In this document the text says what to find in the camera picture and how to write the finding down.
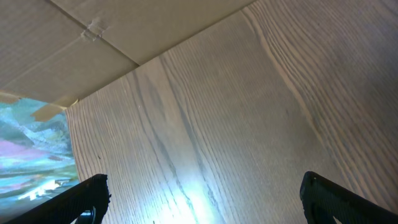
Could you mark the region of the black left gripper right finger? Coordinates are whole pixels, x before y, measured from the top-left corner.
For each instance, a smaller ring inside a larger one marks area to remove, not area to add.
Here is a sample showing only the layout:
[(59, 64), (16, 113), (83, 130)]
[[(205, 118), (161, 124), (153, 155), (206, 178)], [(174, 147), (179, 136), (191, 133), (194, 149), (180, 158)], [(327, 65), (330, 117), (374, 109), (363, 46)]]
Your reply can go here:
[(300, 199), (309, 224), (397, 223), (395, 213), (312, 171), (304, 174)]

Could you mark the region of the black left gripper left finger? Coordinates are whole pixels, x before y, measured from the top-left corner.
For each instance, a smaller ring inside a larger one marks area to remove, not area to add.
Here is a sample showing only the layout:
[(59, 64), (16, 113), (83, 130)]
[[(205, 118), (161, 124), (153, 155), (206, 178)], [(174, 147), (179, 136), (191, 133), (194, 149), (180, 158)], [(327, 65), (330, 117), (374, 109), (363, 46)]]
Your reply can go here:
[(101, 224), (111, 198), (107, 181), (106, 174), (96, 174), (7, 224)]

